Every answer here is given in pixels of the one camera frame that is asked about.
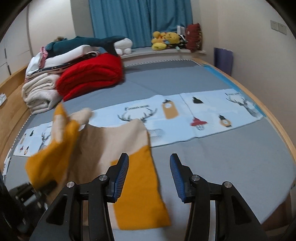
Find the yellow and beige cloth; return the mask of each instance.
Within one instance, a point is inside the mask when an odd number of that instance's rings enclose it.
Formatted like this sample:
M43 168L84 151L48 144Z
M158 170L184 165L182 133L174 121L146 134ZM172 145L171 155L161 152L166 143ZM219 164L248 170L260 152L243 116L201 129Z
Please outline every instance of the yellow and beige cloth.
M108 203L112 228L169 226L144 124L135 119L120 127L99 128L86 124L90 116L91 112L83 109L67 117L62 104L57 106L51 143L26 164L32 185L38 189L56 180L58 187L49 197L52 201L68 181L77 184L92 181L105 174L125 152L129 155L129 169L122 194L115 204ZM86 124L84 129L78 131L83 124ZM85 213L87 205L83 206L84 224L87 224Z

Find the curtain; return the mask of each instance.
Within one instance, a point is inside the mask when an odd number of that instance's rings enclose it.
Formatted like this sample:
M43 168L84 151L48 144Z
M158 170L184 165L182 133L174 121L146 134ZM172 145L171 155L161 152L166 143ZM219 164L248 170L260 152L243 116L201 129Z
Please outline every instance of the curtain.
M192 23L190 0L89 0L94 36L122 35L133 48L151 46L152 33Z

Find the red blanket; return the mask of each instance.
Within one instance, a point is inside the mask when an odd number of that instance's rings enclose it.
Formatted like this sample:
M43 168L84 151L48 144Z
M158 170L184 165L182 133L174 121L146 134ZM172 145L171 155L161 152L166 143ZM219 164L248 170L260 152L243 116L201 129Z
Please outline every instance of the red blanket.
M109 53L69 67L57 81L57 91L67 101L122 80L121 58Z

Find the switch plate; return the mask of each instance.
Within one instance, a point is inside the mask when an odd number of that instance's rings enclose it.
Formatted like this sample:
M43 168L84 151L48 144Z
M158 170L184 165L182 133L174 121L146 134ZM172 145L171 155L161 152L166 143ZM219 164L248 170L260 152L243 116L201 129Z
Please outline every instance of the switch plate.
M287 35L287 27L281 23L279 23L279 31L282 33L282 34L285 34Z
M270 27L271 29L278 31L279 30L279 24L275 21L270 20Z

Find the red cushion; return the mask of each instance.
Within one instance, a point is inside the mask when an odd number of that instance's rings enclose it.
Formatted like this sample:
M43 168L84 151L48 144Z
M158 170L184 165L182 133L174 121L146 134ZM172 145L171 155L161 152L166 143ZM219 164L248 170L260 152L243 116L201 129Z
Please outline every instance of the red cushion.
M109 53L81 61L69 67L57 81L57 91L63 100L117 84L122 80L121 58Z
M200 28L200 24L189 24L185 31L185 38L188 41L186 43L187 49L189 49L191 52L201 50L202 31Z

